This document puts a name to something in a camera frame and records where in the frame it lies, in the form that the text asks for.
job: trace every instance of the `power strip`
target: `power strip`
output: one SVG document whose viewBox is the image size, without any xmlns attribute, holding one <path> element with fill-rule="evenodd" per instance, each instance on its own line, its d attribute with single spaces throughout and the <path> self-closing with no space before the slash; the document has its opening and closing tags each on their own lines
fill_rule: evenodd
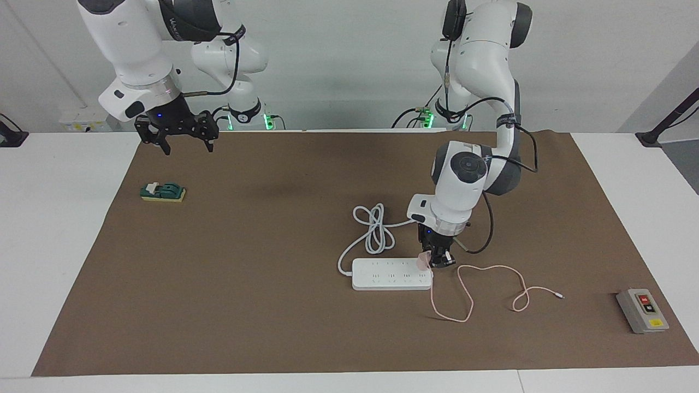
<svg viewBox="0 0 699 393">
<path fill-rule="evenodd" d="M 352 261 L 352 287 L 357 291 L 429 290 L 432 272 L 417 258 L 358 258 Z"/>
</svg>

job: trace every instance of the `pink cable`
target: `pink cable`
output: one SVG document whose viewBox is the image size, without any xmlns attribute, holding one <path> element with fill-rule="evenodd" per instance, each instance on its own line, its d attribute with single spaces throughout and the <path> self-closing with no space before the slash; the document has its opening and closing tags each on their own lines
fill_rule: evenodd
<svg viewBox="0 0 699 393">
<path fill-rule="evenodd" d="M 433 292 L 433 288 L 434 288 L 434 274 L 433 274 L 433 279 L 432 279 L 433 282 L 432 282 L 432 285 L 430 286 L 430 302 L 432 303 L 432 309 L 434 310 L 435 314 L 439 315 L 440 317 L 444 318 L 445 320 L 449 320 L 452 322 L 458 322 L 458 323 L 464 323 L 464 322 L 467 322 L 469 320 L 469 318 L 471 318 L 471 313 L 473 313 L 473 306 L 474 306 L 475 302 L 473 301 L 473 298 L 471 297 L 471 293 L 469 293 L 468 289 L 466 288 L 466 284 L 463 282 L 463 278 L 461 277 L 461 269 L 465 268 L 465 267 L 468 267 L 471 269 L 476 269 L 476 270 L 481 270 L 481 271 L 490 270 L 490 269 L 494 269 L 494 268 L 503 268 L 503 269 L 509 269 L 511 271 L 514 271 L 519 276 L 519 282 L 522 285 L 522 293 L 519 294 L 517 297 L 515 297 L 514 300 L 512 301 L 511 310 L 516 312 L 516 313 L 520 313 L 520 312 L 526 310 L 527 307 L 529 307 L 529 300 L 530 300 L 529 291 L 530 290 L 548 291 L 548 292 L 551 292 L 552 294 L 554 294 L 554 296 L 558 297 L 559 299 L 565 299 L 565 297 L 562 294 L 560 294 L 554 290 L 550 290 L 549 288 L 546 288 L 546 287 L 536 287 L 536 286 L 527 287 L 526 283 L 524 282 L 524 277 L 522 276 L 522 274 L 518 270 L 516 270 L 515 268 L 509 267 L 509 266 L 493 265 L 493 266 L 488 266 L 488 267 L 478 267 L 478 266 L 473 266 L 473 265 L 460 265 L 458 268 L 456 268 L 456 275 L 459 277 L 459 282 L 461 283 L 461 287 L 463 288 L 463 291 L 466 293 L 466 296 L 468 296 L 468 299 L 470 301 L 470 306 L 468 308 L 468 314 L 466 315 L 466 318 L 463 320 L 458 320 L 456 318 L 447 317 L 446 315 L 437 311 L 437 306 L 435 305 L 434 292 Z M 524 304 L 524 307 L 517 308 L 515 306 L 515 304 L 523 296 L 526 296 L 526 303 Z"/>
</svg>

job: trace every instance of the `wall outlet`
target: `wall outlet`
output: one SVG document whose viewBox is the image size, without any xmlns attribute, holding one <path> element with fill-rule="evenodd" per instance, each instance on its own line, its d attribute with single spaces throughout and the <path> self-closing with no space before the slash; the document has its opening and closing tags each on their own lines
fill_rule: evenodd
<svg viewBox="0 0 699 393">
<path fill-rule="evenodd" d="M 352 261 L 352 287 L 358 291 L 428 290 L 432 272 L 417 258 L 358 258 Z"/>
<path fill-rule="evenodd" d="M 119 120 L 108 114 L 102 107 L 87 107 L 63 112 L 59 120 L 67 132 L 121 132 Z"/>
</svg>

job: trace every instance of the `push button switch box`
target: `push button switch box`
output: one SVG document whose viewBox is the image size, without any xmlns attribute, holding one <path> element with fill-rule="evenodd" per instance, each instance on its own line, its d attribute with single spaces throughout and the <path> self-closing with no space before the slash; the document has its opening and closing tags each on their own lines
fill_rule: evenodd
<svg viewBox="0 0 699 393">
<path fill-rule="evenodd" d="M 649 290 L 630 289 L 617 294 L 617 301 L 634 333 L 644 334 L 669 328 Z"/>
</svg>

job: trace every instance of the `brown mat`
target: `brown mat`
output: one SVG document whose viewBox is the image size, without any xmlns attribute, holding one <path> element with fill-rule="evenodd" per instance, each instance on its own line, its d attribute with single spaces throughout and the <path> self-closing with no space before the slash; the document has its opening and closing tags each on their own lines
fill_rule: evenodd
<svg viewBox="0 0 699 393">
<path fill-rule="evenodd" d="M 383 202 L 404 220 L 452 138 L 492 134 L 225 134 L 207 154 L 172 138 L 142 145 L 60 313 L 34 376 L 548 369 L 699 364 L 699 355 L 567 134 L 537 133 L 541 172 L 491 198 L 490 248 L 461 262 L 517 267 L 533 293 L 507 308 L 517 277 L 467 271 L 471 321 L 434 318 L 428 292 L 355 292 L 336 271 L 366 228 L 352 208 Z M 531 159 L 524 139 L 522 155 Z M 145 183 L 187 188 L 182 204 L 141 201 Z M 385 257 L 420 251 L 414 225 Z M 460 238 L 480 246 L 487 210 Z M 366 257 L 358 246 L 346 260 Z M 454 269 L 436 272 L 443 313 L 467 302 Z M 614 292 L 648 287 L 670 323 L 632 334 Z"/>
</svg>

